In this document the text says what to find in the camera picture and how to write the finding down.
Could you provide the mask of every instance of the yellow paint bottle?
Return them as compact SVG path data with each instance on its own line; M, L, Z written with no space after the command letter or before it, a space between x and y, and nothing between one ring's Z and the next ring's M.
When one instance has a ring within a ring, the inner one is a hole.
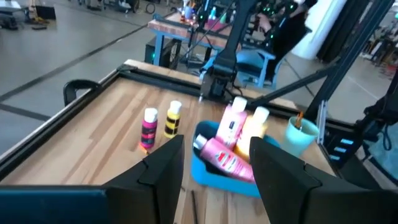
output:
M173 100L170 103L170 108L167 110L167 119L164 128L164 135L167 138L173 138L177 135L178 126L180 125L181 107L182 103L177 100Z
M247 162L250 162L249 150L250 139L252 137L263 138L266 134L268 125L266 124L269 110L259 106L252 116L248 116L243 125L241 135L238 138L234 152Z

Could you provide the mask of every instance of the blue tray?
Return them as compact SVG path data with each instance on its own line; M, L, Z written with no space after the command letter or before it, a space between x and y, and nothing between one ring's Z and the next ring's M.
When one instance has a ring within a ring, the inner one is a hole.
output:
M213 121L199 122L193 139L195 140L198 134L211 139L216 136L219 123ZM277 141L269 136L264 136L264 140L279 147ZM199 184L207 185L217 189L227 190L234 193L239 193L252 197L260 197L257 186L252 183L236 180L224 175L215 166L200 158L200 151L192 147L193 156L191 164L191 173L193 179Z

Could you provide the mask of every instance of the gray floor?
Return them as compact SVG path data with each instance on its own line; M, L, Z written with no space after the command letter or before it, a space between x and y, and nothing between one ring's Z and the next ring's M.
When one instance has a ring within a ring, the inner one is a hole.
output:
M46 3L54 4L55 26L42 31L28 26L0 30L0 153L63 108L62 87L67 81L98 81L126 59L143 60L145 44L154 37L141 27L152 18L144 12L91 12L67 0ZM169 10L157 6L156 12L166 15ZM278 88L322 66L289 55L280 69ZM313 83L310 91L301 88L284 98L308 106L321 84ZM358 59L330 100L330 116L354 122L388 85L372 65Z

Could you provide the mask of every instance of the wooden table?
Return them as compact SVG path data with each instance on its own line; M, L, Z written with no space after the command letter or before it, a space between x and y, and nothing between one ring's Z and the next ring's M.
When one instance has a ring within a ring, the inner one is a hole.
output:
M126 64L163 75L199 82L197 77L128 60ZM258 93L245 90L245 95ZM262 201L195 183L190 175L192 135L202 120L219 121L224 106L211 101L199 102L193 96L119 78L100 96L78 113L59 132L2 180L1 184L103 184L141 161L146 155L139 148L144 109L159 110L155 148L168 141L163 135L166 111L172 100L182 102L179 133L185 135L185 170L175 222L195 223L192 192L197 202L199 223L268 223ZM290 101L274 103L294 106ZM282 140L286 120L270 117L267 134ZM333 174L322 152L312 144L302 156L309 164Z
M181 18L180 13L174 13L166 17L167 20L185 24L184 22L180 22L180 18ZM155 19L153 19L148 23L148 28L152 29L156 33L154 65L159 65L160 63L160 53L163 49L164 37L189 41L191 35L188 29L166 24L164 22L159 22L156 21ZM231 32L231 27L227 27L222 31L220 31L220 34L229 36L230 32ZM213 46L216 49L223 49L225 47L227 39L216 37L210 34L206 36L207 38L202 38L203 33L201 32L197 33L195 35L195 38L192 40L192 45L195 44L197 40L201 40L198 44L205 47Z

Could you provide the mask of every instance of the pink bottle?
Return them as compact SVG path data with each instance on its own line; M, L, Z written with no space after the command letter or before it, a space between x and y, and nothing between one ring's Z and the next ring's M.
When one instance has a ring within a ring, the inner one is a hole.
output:
M201 150L200 157L209 161L226 175L239 180L254 182L251 166L215 138L207 140L199 134L193 146Z
M223 118L217 130L216 139L228 149L235 147L241 134L244 122L248 116L245 107L248 101L240 96L235 97L232 105L225 108Z
M140 145L144 149L150 149L155 145L157 128L157 109L146 108L144 120L142 121L142 133Z

